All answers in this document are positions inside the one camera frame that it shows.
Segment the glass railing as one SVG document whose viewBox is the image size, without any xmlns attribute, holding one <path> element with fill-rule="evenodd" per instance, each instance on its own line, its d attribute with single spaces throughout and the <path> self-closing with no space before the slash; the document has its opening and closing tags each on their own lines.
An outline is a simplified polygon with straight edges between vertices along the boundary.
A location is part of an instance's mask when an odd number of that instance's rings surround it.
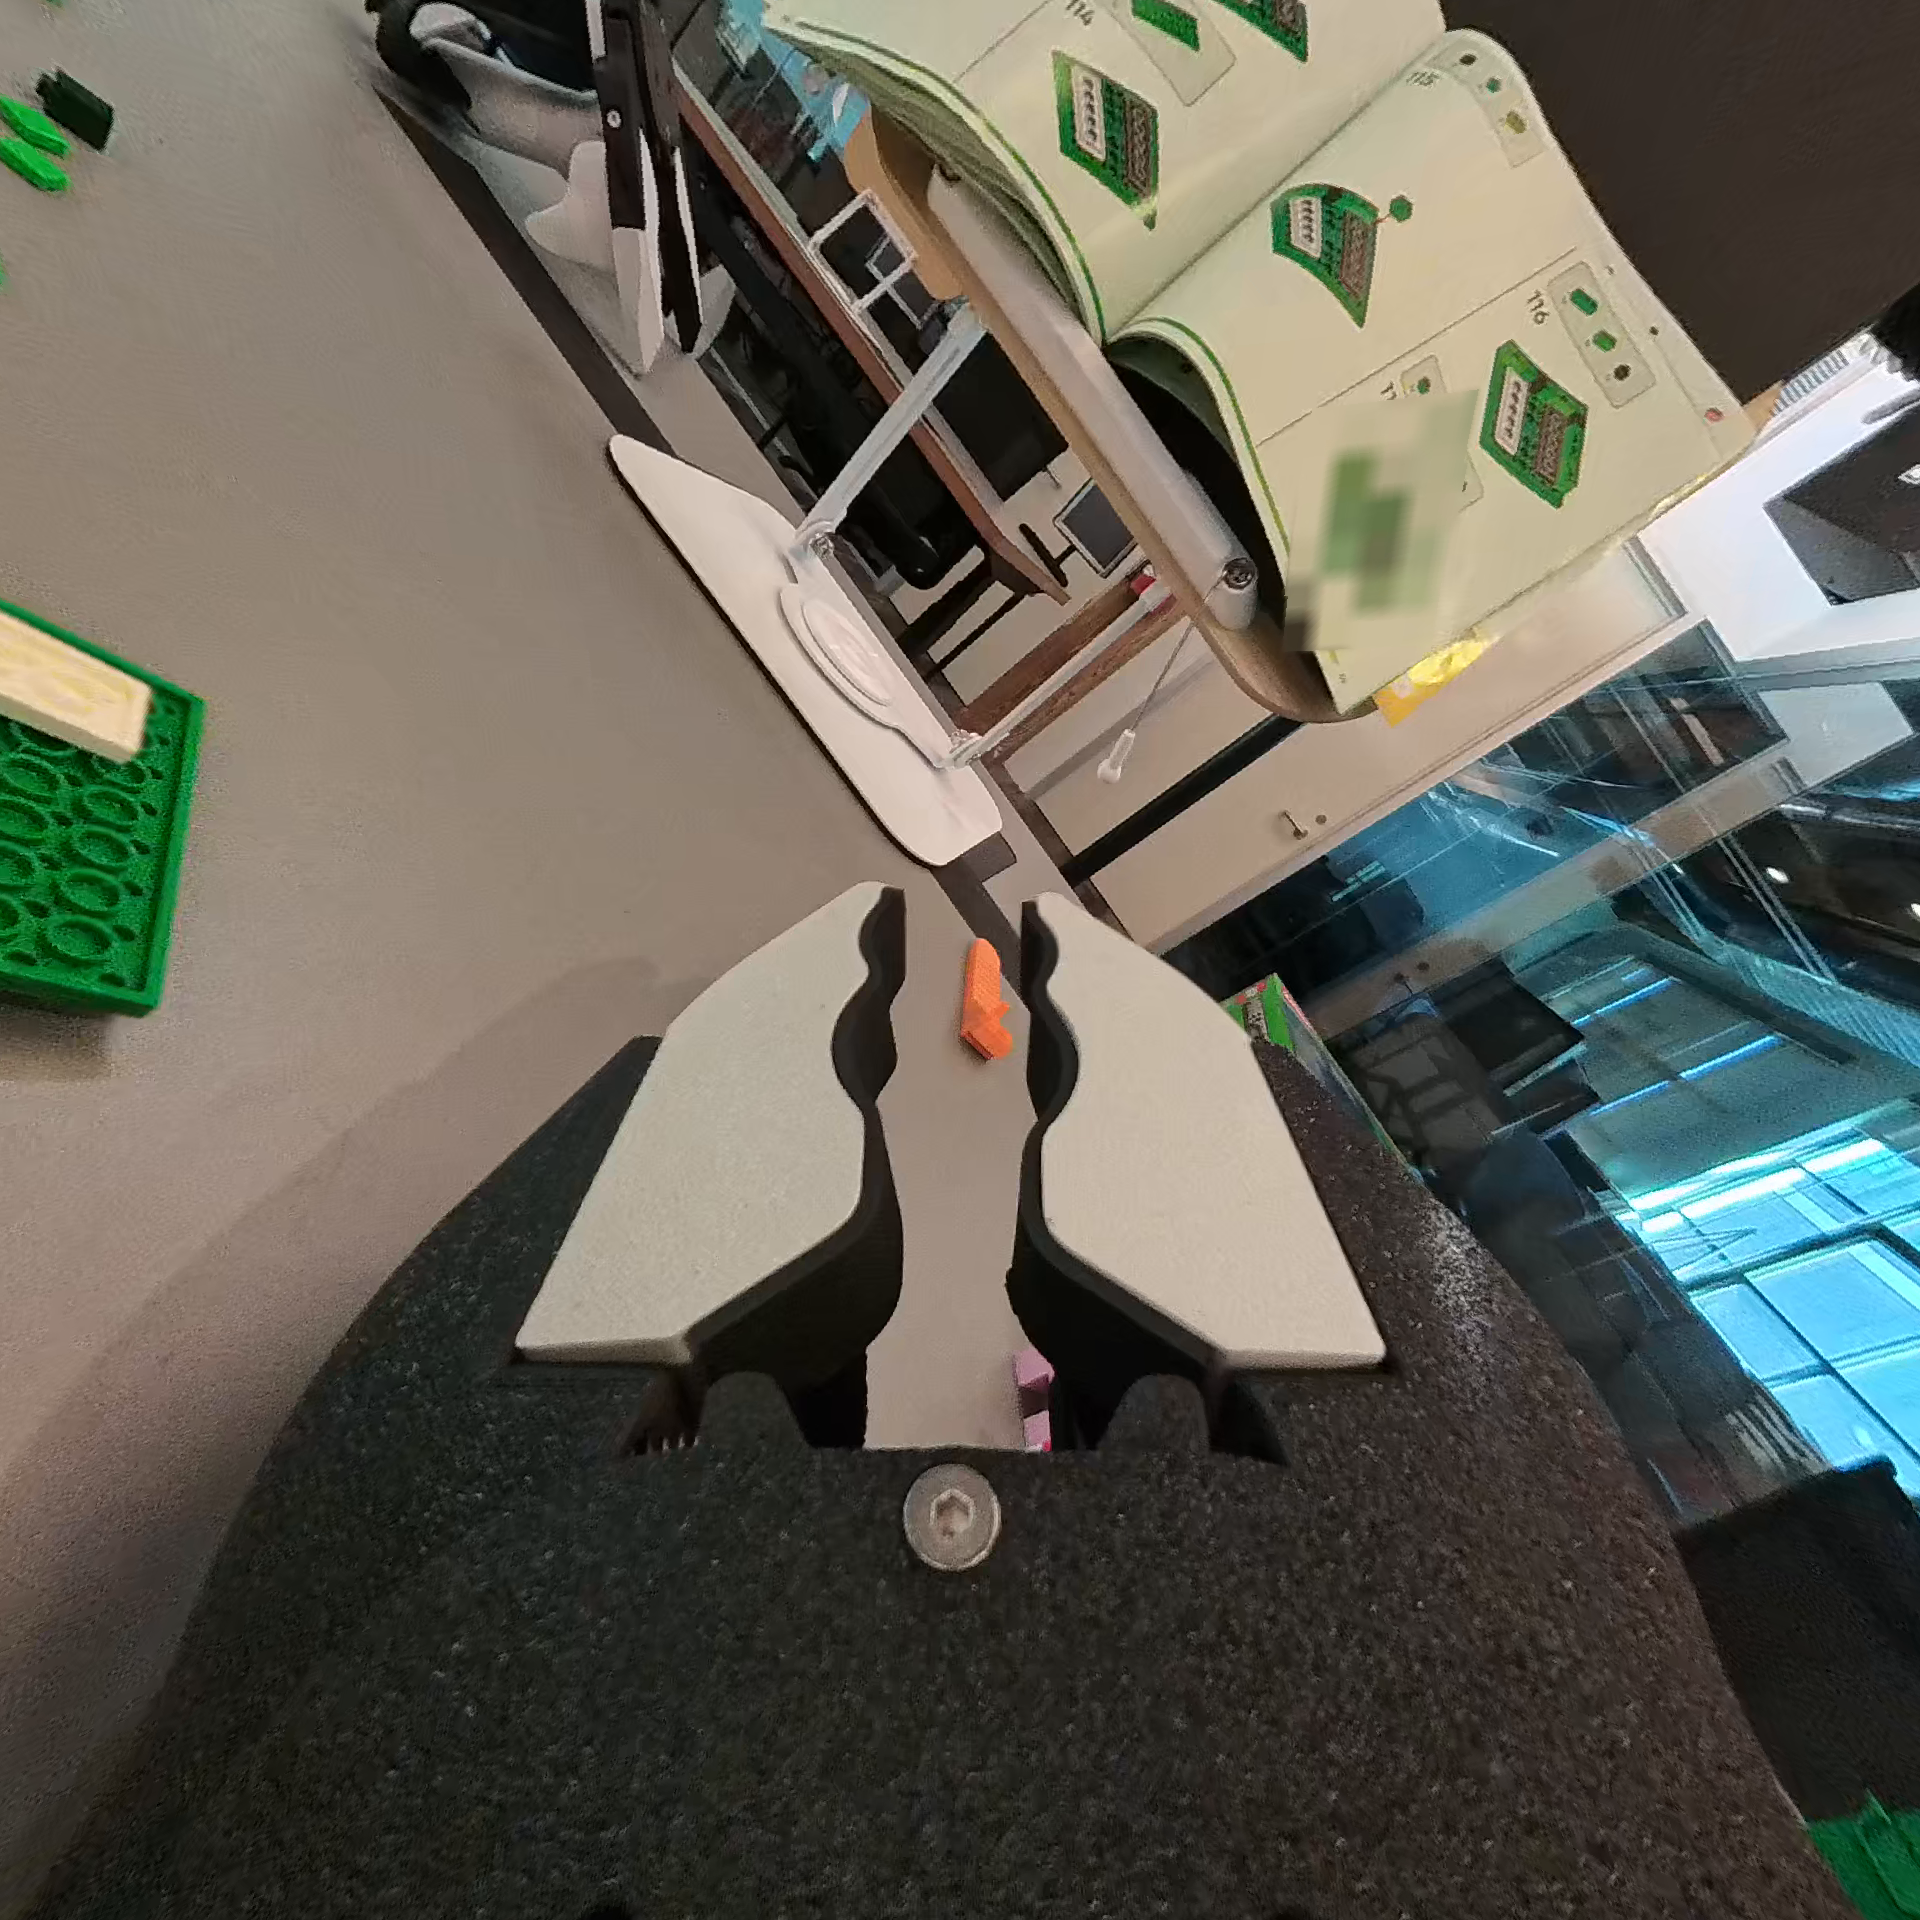
<svg viewBox="0 0 1920 1920">
<path fill-rule="evenodd" d="M 1278 973 L 1680 1520 L 1917 1492 L 1915 641 L 1693 627 L 1167 952 Z"/>
</svg>

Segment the wooden office desk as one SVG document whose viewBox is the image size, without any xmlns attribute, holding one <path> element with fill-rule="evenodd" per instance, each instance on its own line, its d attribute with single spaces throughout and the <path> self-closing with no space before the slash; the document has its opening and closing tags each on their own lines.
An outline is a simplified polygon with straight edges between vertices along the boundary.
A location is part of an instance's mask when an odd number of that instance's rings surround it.
<svg viewBox="0 0 1920 1920">
<path fill-rule="evenodd" d="M 727 364 L 752 399 L 759 447 L 795 459 L 791 479 L 817 496 L 901 401 L 950 314 L 919 269 L 881 285 L 903 265 L 899 243 L 832 151 L 807 155 L 811 125 L 774 76 L 737 89 L 736 104 L 744 112 L 729 119 L 678 77 L 694 225 L 761 351 Z M 1065 602 L 1065 577 L 1020 535 L 1012 511 L 1012 493 L 1047 467 L 1049 435 L 1003 354 L 974 345 L 856 493 L 856 556 L 926 591 L 971 561 L 969 586 Z"/>
</svg>

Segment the white book stand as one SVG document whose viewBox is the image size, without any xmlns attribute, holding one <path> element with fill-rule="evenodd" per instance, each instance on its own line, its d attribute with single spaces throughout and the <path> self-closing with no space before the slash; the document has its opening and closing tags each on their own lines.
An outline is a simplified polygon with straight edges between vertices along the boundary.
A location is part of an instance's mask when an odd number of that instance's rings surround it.
<svg viewBox="0 0 1920 1920">
<path fill-rule="evenodd" d="M 1070 663 L 1054 665 L 1003 715 L 952 732 L 829 568 L 856 493 L 982 338 L 1008 354 L 1157 577 L 1158 600 L 1119 615 L 1087 658 L 1102 665 L 1145 636 L 1151 615 L 1177 615 L 1255 704 L 1287 722 L 1332 725 L 1334 697 L 1305 641 L 1287 636 L 1257 594 L 1259 569 L 1278 565 L 1278 539 L 1264 539 L 1267 561 L 1236 541 L 1092 335 L 974 188 L 880 117 L 870 145 L 880 207 L 955 277 L 961 301 L 924 370 L 808 517 L 793 523 L 767 500 L 635 439 L 614 437 L 608 457 L 878 827 L 928 869 L 990 843 L 1000 815 L 980 764 L 1072 682 Z"/>
</svg>

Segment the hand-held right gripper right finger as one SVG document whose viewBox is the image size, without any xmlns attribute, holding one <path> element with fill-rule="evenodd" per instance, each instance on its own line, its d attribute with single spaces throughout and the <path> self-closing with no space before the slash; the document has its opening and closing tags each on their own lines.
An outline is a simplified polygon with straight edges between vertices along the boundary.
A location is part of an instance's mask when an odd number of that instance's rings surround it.
<svg viewBox="0 0 1920 1920">
<path fill-rule="evenodd" d="M 1022 911 L 1023 1140 L 1006 1297 L 1049 1362 L 1055 1445 L 1187 1383 L 1219 1455 L 1281 1452 L 1267 1387 L 1363 1377 L 1384 1339 L 1229 1013 L 1070 896 Z"/>
</svg>

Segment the green box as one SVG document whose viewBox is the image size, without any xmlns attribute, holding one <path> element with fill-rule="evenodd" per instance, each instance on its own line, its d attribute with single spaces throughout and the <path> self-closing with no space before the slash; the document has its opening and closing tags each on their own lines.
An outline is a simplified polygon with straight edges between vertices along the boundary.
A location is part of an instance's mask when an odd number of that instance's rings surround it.
<svg viewBox="0 0 1920 1920">
<path fill-rule="evenodd" d="M 1328 1053 L 1278 973 L 1229 995 L 1220 1002 L 1220 1010 L 1236 1023 L 1248 1041 L 1289 1051 L 1301 1060 L 1318 1060 Z"/>
</svg>

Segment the green lego baseplate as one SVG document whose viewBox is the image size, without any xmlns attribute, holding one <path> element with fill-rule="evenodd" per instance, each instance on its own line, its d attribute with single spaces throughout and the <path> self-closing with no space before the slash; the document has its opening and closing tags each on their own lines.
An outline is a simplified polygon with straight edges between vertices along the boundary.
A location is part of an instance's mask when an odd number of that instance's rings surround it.
<svg viewBox="0 0 1920 1920">
<path fill-rule="evenodd" d="M 4 613 L 151 687 L 147 746 L 129 764 L 1 720 L 4 997 L 147 1018 L 169 970 L 205 704 L 44 615 L 14 603 Z"/>
</svg>

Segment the black box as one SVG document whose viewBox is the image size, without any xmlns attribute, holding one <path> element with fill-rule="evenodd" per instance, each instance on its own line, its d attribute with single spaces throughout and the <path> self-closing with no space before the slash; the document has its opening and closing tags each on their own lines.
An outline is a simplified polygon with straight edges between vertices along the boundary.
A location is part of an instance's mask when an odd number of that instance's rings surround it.
<svg viewBox="0 0 1920 1920">
<path fill-rule="evenodd" d="M 1917 415 L 1886 424 L 1764 512 L 1833 605 L 1917 587 Z"/>
</svg>

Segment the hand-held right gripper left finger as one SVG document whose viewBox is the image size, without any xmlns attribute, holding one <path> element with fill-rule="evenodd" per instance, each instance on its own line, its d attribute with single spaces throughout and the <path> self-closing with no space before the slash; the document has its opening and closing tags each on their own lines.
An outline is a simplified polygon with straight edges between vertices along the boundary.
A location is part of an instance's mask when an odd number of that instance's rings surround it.
<svg viewBox="0 0 1920 1920">
<path fill-rule="evenodd" d="M 880 1122 L 903 984 L 905 892 L 863 881 L 683 1005 L 516 1357 L 656 1370 L 687 1409 L 765 1377 L 815 1450 L 863 1450 L 870 1349 L 905 1269 Z"/>
</svg>

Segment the lego instruction booklet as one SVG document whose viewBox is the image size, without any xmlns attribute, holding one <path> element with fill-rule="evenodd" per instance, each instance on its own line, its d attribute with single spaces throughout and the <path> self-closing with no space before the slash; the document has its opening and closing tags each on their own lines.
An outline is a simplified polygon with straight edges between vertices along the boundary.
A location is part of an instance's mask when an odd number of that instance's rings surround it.
<svg viewBox="0 0 1920 1920">
<path fill-rule="evenodd" d="M 763 5 L 1262 709 L 1332 722 L 1752 424 L 1438 5 Z"/>
</svg>

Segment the small grey screen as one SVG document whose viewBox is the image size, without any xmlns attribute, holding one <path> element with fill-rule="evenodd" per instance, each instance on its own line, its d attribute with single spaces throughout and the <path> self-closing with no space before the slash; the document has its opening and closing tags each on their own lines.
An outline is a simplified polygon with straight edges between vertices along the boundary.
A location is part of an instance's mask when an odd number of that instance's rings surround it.
<svg viewBox="0 0 1920 1920">
<path fill-rule="evenodd" d="M 1052 523 L 1100 581 L 1137 552 L 1137 539 L 1092 479 L 1067 496 Z"/>
</svg>

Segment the cream lego piece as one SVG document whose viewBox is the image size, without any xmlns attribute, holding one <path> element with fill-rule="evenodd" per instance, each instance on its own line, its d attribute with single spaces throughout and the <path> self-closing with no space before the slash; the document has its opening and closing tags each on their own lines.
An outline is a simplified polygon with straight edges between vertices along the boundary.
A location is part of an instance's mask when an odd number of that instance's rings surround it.
<svg viewBox="0 0 1920 1920">
<path fill-rule="evenodd" d="M 124 668 L 1 613 L 1 719 L 111 764 L 144 752 L 153 691 Z"/>
</svg>

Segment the white cabinet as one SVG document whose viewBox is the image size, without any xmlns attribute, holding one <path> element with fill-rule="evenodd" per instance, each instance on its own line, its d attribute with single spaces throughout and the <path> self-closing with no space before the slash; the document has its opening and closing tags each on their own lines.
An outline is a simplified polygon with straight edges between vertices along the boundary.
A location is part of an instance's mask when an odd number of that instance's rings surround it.
<svg viewBox="0 0 1920 1920">
<path fill-rule="evenodd" d="M 1645 529 L 1411 707 L 1264 748 L 1244 746 L 1264 715 L 1198 641 L 1155 641 L 1012 756 L 1031 823 L 1011 821 L 1014 865 L 988 893 L 1012 914 L 1070 855 L 1133 832 L 1087 882 L 1141 945 L 1181 940 L 1680 633 L 1711 569 L 1687 548 Z"/>
</svg>

